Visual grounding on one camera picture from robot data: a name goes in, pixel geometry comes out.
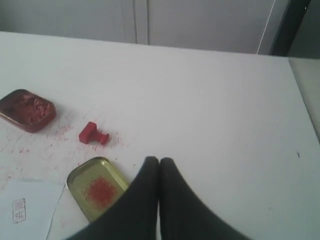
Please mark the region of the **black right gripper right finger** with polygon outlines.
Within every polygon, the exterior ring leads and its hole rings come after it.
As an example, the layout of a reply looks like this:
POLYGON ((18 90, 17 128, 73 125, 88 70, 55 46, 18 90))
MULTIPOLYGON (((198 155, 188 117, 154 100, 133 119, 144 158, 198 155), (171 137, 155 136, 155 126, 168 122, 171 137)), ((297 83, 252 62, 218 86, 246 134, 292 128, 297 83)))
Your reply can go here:
POLYGON ((247 240, 213 213, 189 187, 175 162, 159 165, 160 233, 163 240, 247 240))

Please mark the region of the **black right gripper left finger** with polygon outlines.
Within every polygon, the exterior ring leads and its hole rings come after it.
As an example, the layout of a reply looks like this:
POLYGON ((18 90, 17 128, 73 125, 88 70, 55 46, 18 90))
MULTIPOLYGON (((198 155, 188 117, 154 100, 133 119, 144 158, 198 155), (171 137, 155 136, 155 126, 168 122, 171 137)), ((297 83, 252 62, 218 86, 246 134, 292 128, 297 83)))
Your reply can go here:
POLYGON ((155 240, 160 195, 160 164, 145 158, 138 174, 116 203, 70 240, 155 240))

